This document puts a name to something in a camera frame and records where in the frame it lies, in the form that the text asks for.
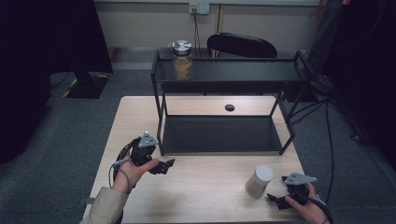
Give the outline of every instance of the person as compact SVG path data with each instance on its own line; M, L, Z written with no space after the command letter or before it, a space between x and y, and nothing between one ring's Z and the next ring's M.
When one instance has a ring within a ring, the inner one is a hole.
M128 200L132 186L137 184L144 173L159 163L158 159L153 159L137 167L129 161L131 158L128 154L124 159L128 159L128 161L120 165L113 187L100 189L89 214L82 219L80 224L116 223ZM315 187L311 183L308 183L307 186L309 187L308 197L314 197L316 195ZM300 205L289 196L286 196L285 200L310 224L330 224L324 212L314 203L308 201L306 205Z
M309 188L309 198L313 198L317 195L314 185L311 183L306 184ZM327 219L326 214L314 203L308 201L305 205L301 205L292 199L290 196L286 196L285 200L289 203L293 208L295 208L310 224L331 224Z

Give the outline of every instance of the black chair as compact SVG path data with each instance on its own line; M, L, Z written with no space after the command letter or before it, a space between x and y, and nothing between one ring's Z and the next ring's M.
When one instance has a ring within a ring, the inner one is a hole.
M263 39L246 35L217 33L210 36L207 41L207 50L212 57L212 50L225 52L231 55L218 57L242 56L247 58L276 58L276 48Z

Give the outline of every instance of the wooden table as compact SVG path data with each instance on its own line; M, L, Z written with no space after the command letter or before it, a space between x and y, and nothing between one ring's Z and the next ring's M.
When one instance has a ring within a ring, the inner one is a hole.
M253 110L271 106L274 101L268 96L168 96L166 100L168 105L179 105L178 109L185 108L186 112L191 113L197 113L199 108L194 108L197 102L208 105L205 109L210 108L210 104L233 102L257 113ZM274 114L274 121L282 141L287 130L279 110ZM108 186L108 169L120 150L145 131L156 136L157 127L158 114L153 96L127 96L121 99L91 197L96 197L102 186ZM265 196L254 199L245 190L245 184L256 166L265 163L270 164L275 171L275 178L265 193L279 197L286 195L281 176L291 172L304 173L293 144L282 156L162 157L157 148L153 158L162 161L176 159L176 162L167 175L147 173L141 178L125 205L123 223L302 220L295 210L279 211Z

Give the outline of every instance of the hand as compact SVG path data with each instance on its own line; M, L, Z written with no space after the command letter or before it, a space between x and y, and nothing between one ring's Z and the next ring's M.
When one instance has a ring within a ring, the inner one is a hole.
M317 195L317 192L315 191L315 187L311 183L306 184L309 188L309 198L314 197ZM290 196L285 197L286 202L288 202L293 208L295 208L301 216L309 223L311 224L322 224L324 220L326 220L326 214L314 203L308 201L306 202L305 205L300 205L298 202L296 202L294 199L292 199Z
M128 155L128 153L127 155L125 155L124 158L128 158L129 160L120 165L120 171L117 172L116 179L114 180L113 184L113 189L129 194L132 190L132 187L136 185L137 181L139 181L142 175L145 172L156 167L160 161L158 159L153 159L142 166L135 166L134 163L131 161L131 157Z

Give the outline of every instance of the beige sleeve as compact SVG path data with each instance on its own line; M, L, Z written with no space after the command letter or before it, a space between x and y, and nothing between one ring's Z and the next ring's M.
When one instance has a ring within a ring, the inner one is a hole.
M96 196L90 213L80 224L115 223L128 200L128 195L120 191L102 187Z

